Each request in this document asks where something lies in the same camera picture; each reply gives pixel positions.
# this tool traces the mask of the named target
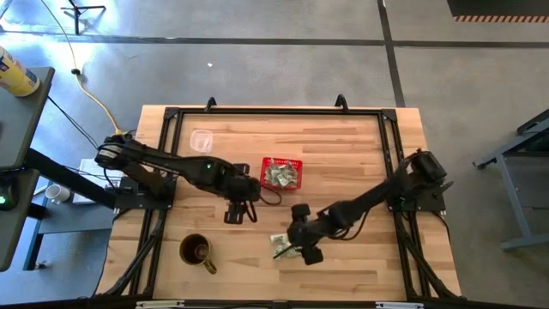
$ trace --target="coffee mug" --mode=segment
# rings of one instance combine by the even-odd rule
[[[61,185],[50,185],[45,189],[45,197],[51,199],[55,204],[59,204],[69,199],[70,190]]]
[[[191,234],[179,246],[179,256],[188,265],[204,265],[210,274],[217,273],[212,263],[212,243],[200,234]]]

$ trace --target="red plastic basket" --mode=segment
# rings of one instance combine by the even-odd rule
[[[282,187],[280,185],[271,185],[267,184],[265,181],[265,171],[267,171],[267,167],[271,165],[271,159],[274,160],[274,163],[277,165],[287,164],[290,162],[292,164],[293,168],[298,172],[298,184],[297,185],[290,185],[286,187]],[[260,176],[260,182],[261,185],[267,186],[269,188],[273,189],[284,189],[284,190],[297,190],[301,188],[301,178],[303,177],[303,162],[299,160],[292,160],[292,159],[281,159],[281,158],[269,158],[265,157],[263,158],[263,163],[261,165],[261,176]]]

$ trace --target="concrete floor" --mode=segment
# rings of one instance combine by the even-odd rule
[[[385,2],[394,39],[549,40],[547,23],[456,23],[444,0]],[[56,9],[64,2],[48,3],[72,31],[71,19]],[[85,34],[383,39],[376,0],[81,3],[107,6],[103,14],[90,11],[82,16],[90,26]],[[43,34],[59,30],[39,2],[15,0],[0,25],[7,31],[0,33],[0,45],[15,57],[27,66],[56,68],[51,97],[57,103],[96,140],[112,133],[103,112],[76,87],[66,44]],[[87,87],[127,130],[136,127],[144,104],[205,104],[210,96],[222,105],[329,106],[338,93],[344,93],[352,106],[395,106],[383,46],[76,43],[74,47]],[[472,300],[549,307],[549,245],[512,253],[499,250],[500,242],[519,235],[518,226],[499,172],[490,167],[477,171],[471,165],[549,106],[549,49],[396,48],[395,55],[406,106],[420,109],[429,148],[455,181],[445,196],[463,294]],[[33,146],[72,167],[81,158],[94,156],[94,149],[49,104]],[[549,220],[549,212],[534,215]],[[21,259],[32,225],[27,222],[12,268],[0,274],[0,304],[91,295],[109,231],[47,236],[39,260],[52,267],[23,273]],[[18,293],[21,287],[26,287],[24,296]]]

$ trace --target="cable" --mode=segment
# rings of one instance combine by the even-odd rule
[[[57,109],[69,120],[69,122],[75,126],[75,128],[82,134],[84,135],[84,137],[86,137],[87,141],[90,142],[92,144],[92,146],[94,146],[94,148],[98,148],[98,144],[97,142],[95,141],[95,139],[89,134],[86,132],[86,130],[84,130],[84,128],[82,128],[81,125],[79,125],[76,120],[74,120],[66,111],[63,110],[63,108],[61,108],[61,106],[59,106],[49,95],[48,95],[48,100],[51,101],[51,103],[53,103],[53,105],[55,107],[57,107]]]
[[[341,237],[341,240],[349,241],[349,240],[353,240],[353,239],[357,238],[357,236],[359,236],[359,234],[360,234],[360,231],[362,231],[362,227],[364,226],[364,224],[365,224],[365,222],[366,222],[366,217],[368,216],[368,213],[369,213],[369,212],[370,212],[370,210],[368,210],[368,211],[365,212],[364,216],[362,217],[362,222],[360,223],[360,226],[359,226],[359,229],[357,230],[357,232],[356,232],[353,236],[351,236],[351,237],[349,237],[349,238],[343,238],[343,237]]]
[[[64,168],[68,168],[69,170],[72,170],[74,172],[77,172],[77,173],[83,173],[87,176],[93,176],[97,179],[101,179],[101,180],[106,180],[105,176],[103,175],[96,175],[96,174],[92,174],[92,173],[88,173],[86,171],[82,171],[82,170],[79,170],[78,168],[74,168],[74,167],[67,167],[67,166],[63,166]],[[123,176],[111,176],[111,178],[115,178],[115,179],[121,179]]]
[[[109,185],[111,185],[111,188],[112,188],[115,192],[118,192],[118,188],[115,187],[115,186],[112,184],[111,179],[109,179],[109,176],[107,176],[107,174],[106,174],[106,169],[105,169],[105,168],[103,168],[103,175],[105,175],[105,179],[106,179],[106,181],[109,182]]]
[[[259,195],[259,199],[261,199],[264,203],[266,203],[267,205],[271,205],[271,206],[280,205],[282,203],[282,195],[279,192],[277,192],[277,191],[275,191],[275,190],[273,190],[273,189],[271,189],[271,188],[269,188],[265,185],[262,185],[262,188],[267,189],[267,190],[273,192],[274,194],[276,194],[278,196],[278,202],[271,203],[271,202],[267,202],[261,195]]]
[[[84,86],[82,86],[82,83],[80,81],[80,78],[78,78],[78,76],[81,74],[80,70],[78,69],[78,65],[76,64],[76,57],[75,57],[75,51],[72,49],[72,45],[70,44],[70,40],[69,40],[69,36],[67,35],[67,33],[65,32],[65,29],[63,29],[63,26],[61,26],[61,23],[57,20],[57,17],[53,14],[53,12],[51,12],[51,9],[48,7],[47,4],[45,4],[44,0],[40,0],[42,2],[42,4],[44,4],[45,8],[48,10],[48,12],[50,12],[50,15],[51,17],[53,17],[53,19],[55,20],[55,22],[58,24],[58,26],[61,28],[61,31],[63,31],[63,35],[65,36],[65,39],[67,40],[67,43],[69,44],[69,48],[70,48],[70,54],[72,55],[72,62],[73,62],[73,65],[75,66],[74,69],[72,69],[70,71],[70,73],[74,74],[75,75],[75,78],[76,78],[76,82],[78,83],[78,87],[80,87],[80,89],[82,90],[82,92],[84,94],[86,94],[90,99],[92,99],[93,101],[95,101],[95,103],[97,103],[99,106],[101,106],[101,108],[103,108],[103,110],[105,111],[106,115],[109,117],[109,119],[111,120],[112,122],[112,126],[114,127],[114,134],[124,134],[126,133],[125,131],[122,131],[118,128],[117,126],[117,122],[114,120],[114,118],[112,117],[111,115],[111,112],[109,112],[109,109],[106,108],[106,106],[101,103],[101,101],[99,101],[97,98],[95,98],[92,94],[90,94],[85,88]]]
[[[448,242],[452,243],[452,239],[450,238],[449,236],[449,227],[448,227],[448,223],[446,223],[446,220],[436,211],[432,211],[432,213],[438,218],[440,219],[440,221],[443,222],[444,226],[446,227],[446,233],[448,234]]]
[[[254,203],[250,201],[251,214],[250,214],[250,211],[248,210],[248,205],[246,205],[246,202],[244,202],[244,208],[246,209],[246,214],[248,215],[248,218],[250,218],[250,221],[254,223],[257,222],[256,207],[254,206]]]
[[[225,306],[225,307],[193,307],[193,309],[239,309],[239,308],[250,308],[250,307],[271,309],[271,306],[267,304],[257,304],[257,303],[244,303],[244,304]]]

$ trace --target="black metal frame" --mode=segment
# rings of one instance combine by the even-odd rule
[[[168,128],[170,122],[175,119],[175,131],[173,134],[173,140],[172,140],[172,148],[170,150],[171,154],[176,155],[177,149],[179,145],[179,138],[181,135],[181,128],[184,120],[185,114],[204,114],[204,113],[210,113],[210,114],[286,114],[286,115],[349,115],[349,116],[373,116],[377,118],[377,123],[379,126],[379,132],[382,142],[382,151],[383,151],[383,158],[384,158],[384,164],[387,175],[391,175],[394,171],[393,165],[392,165],[392,159],[391,159],[391,153],[389,148],[389,139],[387,136],[387,130],[385,125],[389,121],[391,130],[393,132],[393,138],[395,141],[395,149],[396,149],[396,155],[397,159],[400,162],[404,159],[404,152],[402,149],[401,144],[401,135],[400,131],[398,129],[398,119],[396,117],[396,110],[395,109],[349,109],[349,106],[347,104],[347,101],[343,94],[339,94],[337,96],[337,99],[335,101],[335,107],[340,107],[341,109],[327,109],[327,108],[258,108],[258,107],[249,107],[249,108],[231,108],[231,107],[222,107],[222,108],[214,108],[213,106],[217,106],[217,103],[215,101],[215,98],[210,98],[208,100],[208,104],[206,107],[167,107],[164,112],[164,119],[162,123],[162,129],[160,131],[160,140],[159,140],[159,147],[158,149],[165,149],[166,148],[166,137],[168,134]],[[394,205],[392,203],[388,203],[389,210],[396,209],[396,207],[393,207]],[[166,212],[162,211],[160,212],[161,219],[164,221],[166,219]],[[394,220],[395,220],[395,228],[397,228],[397,222],[402,222],[402,214],[399,211],[393,212]],[[423,253],[421,250],[421,242],[419,238],[419,227],[416,221],[415,213],[409,212],[408,218],[410,222],[410,232],[412,234],[412,240],[413,244],[417,246],[417,250],[423,258]],[[138,249],[139,252],[143,246],[146,244],[148,240],[148,230],[150,228],[152,220],[152,210],[146,210],[145,216],[143,217],[143,223],[142,223],[142,230],[141,235],[138,243]],[[397,233],[397,244],[399,247],[399,254],[401,257],[401,268],[402,268],[402,276],[404,281],[404,287],[407,299],[411,297],[416,297],[418,294],[415,292],[413,288],[413,282],[412,282],[412,275],[410,271],[410,264],[408,261],[408,255],[407,255],[407,248],[405,245],[405,241],[399,236]],[[158,269],[158,262],[160,257],[160,247],[161,247],[161,241],[158,241],[155,244],[155,247],[153,249],[153,258],[151,259],[151,266],[148,273],[148,280],[147,285],[143,289],[143,293],[145,295],[150,295],[152,297],[154,292],[154,282],[156,277],[156,271]],[[130,284],[130,295],[137,295],[137,289],[139,280],[141,277],[141,266],[139,270],[135,273],[131,284]],[[431,296],[431,290],[429,287],[429,282],[427,280],[427,277],[425,275],[425,272],[420,269],[419,271],[419,279],[421,284],[421,295],[430,297]],[[315,304],[319,305],[324,302],[314,302]]]
[[[40,268],[44,268],[43,264],[37,264],[36,259],[38,258],[38,253],[40,251],[40,247],[42,246],[42,239],[44,238],[44,234],[40,233],[40,223],[42,222],[42,219],[47,214],[47,208],[45,205],[47,204],[48,198],[44,197],[42,201],[42,206],[36,205],[34,203],[31,203],[30,207],[34,207],[35,209],[40,208],[39,213],[42,215],[40,216],[33,216],[28,214],[28,216],[33,217],[34,219],[38,219],[36,221],[36,225],[34,226],[34,232],[33,237],[31,238],[31,242],[28,245],[28,251],[27,251],[27,257],[25,257],[25,263],[23,264],[23,270],[36,270]]]
[[[105,5],[93,5],[93,6],[77,6],[72,0],[69,0],[70,5],[72,8],[61,8],[63,10],[71,10],[75,13],[74,20],[75,20],[75,34],[80,35],[80,28],[78,26],[78,21],[80,20],[80,15],[86,13],[89,9],[106,9]]]

